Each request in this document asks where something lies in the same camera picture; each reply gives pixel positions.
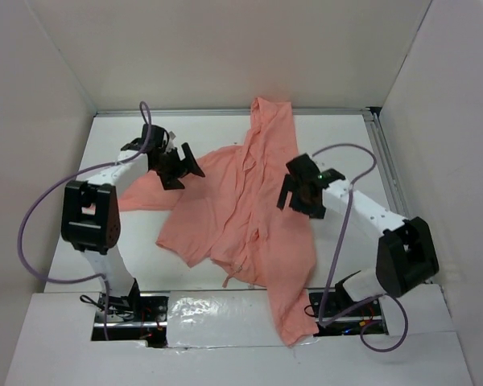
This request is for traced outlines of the pink jacket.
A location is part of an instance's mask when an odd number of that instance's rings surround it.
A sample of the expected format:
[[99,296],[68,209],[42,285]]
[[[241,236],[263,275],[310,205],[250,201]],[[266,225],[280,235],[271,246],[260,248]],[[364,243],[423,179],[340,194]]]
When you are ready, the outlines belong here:
[[312,226],[277,206],[286,164],[298,153],[291,104],[259,97],[244,142],[199,159],[203,177],[188,175],[183,189],[166,191],[148,172],[119,199],[122,211],[167,211],[156,243],[187,266],[209,259],[228,278],[266,288],[275,329],[288,346],[318,331],[304,311],[316,267]]

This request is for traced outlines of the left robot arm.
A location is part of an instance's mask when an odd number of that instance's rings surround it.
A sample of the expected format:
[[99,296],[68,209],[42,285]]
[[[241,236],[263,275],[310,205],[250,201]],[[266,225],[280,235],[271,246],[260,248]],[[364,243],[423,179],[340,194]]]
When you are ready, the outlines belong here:
[[141,136],[126,143],[111,166],[86,180],[74,179],[64,188],[61,236],[101,276],[102,298],[109,299],[115,313],[126,321],[139,317],[143,302],[117,247],[121,234],[118,196],[150,171],[165,191],[184,189],[181,179],[186,175],[205,176],[189,144],[182,144],[181,158],[173,138],[164,128],[145,124]]

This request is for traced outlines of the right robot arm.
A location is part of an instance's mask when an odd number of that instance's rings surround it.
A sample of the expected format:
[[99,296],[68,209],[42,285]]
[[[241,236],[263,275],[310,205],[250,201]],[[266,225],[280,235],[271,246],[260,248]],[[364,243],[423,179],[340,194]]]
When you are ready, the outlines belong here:
[[322,220],[327,210],[355,224],[377,244],[374,267],[353,273],[335,284],[331,299],[344,315],[355,314],[367,298],[400,298],[440,271],[431,230],[420,217],[408,219],[367,195],[335,169],[320,170],[307,154],[286,164],[287,174],[278,208],[289,207]]

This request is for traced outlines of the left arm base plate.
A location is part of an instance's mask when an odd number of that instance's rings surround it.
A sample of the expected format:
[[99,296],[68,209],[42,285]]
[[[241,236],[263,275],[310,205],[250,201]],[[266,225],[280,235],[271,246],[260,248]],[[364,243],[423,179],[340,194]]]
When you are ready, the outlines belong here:
[[121,310],[109,303],[107,336],[109,341],[142,341],[151,348],[167,346],[169,294],[141,293],[138,310]]

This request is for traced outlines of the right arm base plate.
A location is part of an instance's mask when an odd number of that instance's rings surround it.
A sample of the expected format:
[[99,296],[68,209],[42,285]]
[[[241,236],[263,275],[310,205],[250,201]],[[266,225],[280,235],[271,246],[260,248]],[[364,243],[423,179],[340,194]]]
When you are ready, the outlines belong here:
[[308,317],[314,318],[316,321],[318,332],[313,335],[314,337],[359,335],[365,326],[367,326],[364,331],[365,335],[385,335],[387,333],[382,308],[378,301],[361,306],[328,326],[321,326],[318,323],[318,317],[322,295],[320,289],[310,289],[308,291],[309,303],[303,309]]

